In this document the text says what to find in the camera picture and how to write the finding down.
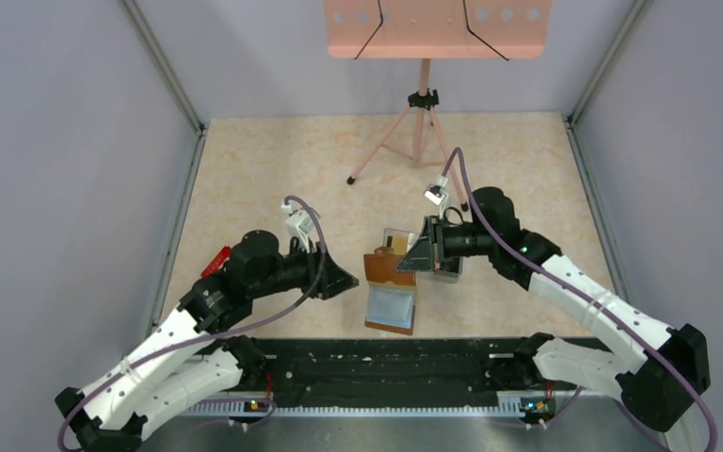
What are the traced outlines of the clear acrylic card box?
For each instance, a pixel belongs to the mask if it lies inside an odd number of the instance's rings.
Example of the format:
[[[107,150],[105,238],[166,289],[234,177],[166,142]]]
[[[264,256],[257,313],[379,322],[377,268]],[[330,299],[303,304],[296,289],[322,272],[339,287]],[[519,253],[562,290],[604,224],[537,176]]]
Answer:
[[[405,255],[414,245],[418,234],[410,231],[386,228],[383,232],[382,245],[391,248],[395,255]],[[429,273],[419,273],[418,277],[431,279],[444,283],[455,283],[462,274],[463,264],[461,258],[455,258],[440,263],[438,269]]]

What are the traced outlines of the brown leather card holder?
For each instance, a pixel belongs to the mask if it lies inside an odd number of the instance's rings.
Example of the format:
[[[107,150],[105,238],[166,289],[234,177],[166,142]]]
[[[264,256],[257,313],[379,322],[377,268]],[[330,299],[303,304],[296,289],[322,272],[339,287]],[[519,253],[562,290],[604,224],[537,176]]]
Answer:
[[[363,256],[369,293],[364,326],[368,329],[412,336],[414,334],[416,276],[398,272],[402,256],[389,247],[378,247]]]

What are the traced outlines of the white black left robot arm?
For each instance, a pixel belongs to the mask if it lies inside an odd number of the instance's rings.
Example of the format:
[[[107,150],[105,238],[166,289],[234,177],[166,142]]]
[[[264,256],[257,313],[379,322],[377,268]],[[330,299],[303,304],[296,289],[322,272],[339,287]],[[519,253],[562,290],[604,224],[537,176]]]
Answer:
[[[264,377],[265,355],[241,326],[256,299],[294,289],[295,301],[332,299],[358,279],[321,242],[293,237],[281,254],[278,238],[251,231],[229,259],[197,280],[166,320],[119,364],[89,385],[55,399],[65,421],[58,447],[71,432],[81,451],[136,451],[170,419],[208,396]]]

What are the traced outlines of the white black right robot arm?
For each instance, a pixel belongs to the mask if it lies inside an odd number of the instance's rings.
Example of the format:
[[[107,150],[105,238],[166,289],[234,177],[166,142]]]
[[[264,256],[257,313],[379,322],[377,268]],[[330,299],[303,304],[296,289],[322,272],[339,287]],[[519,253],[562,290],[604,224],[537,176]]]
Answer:
[[[514,374],[527,388],[546,380],[582,386],[621,403],[647,428],[669,431],[710,386],[705,337],[645,315],[589,278],[552,241],[524,229],[512,200],[496,187],[478,188],[474,218],[454,224],[428,216],[396,268],[431,272],[446,261],[486,256],[496,272],[570,315],[604,344],[575,345],[547,333],[524,339]]]

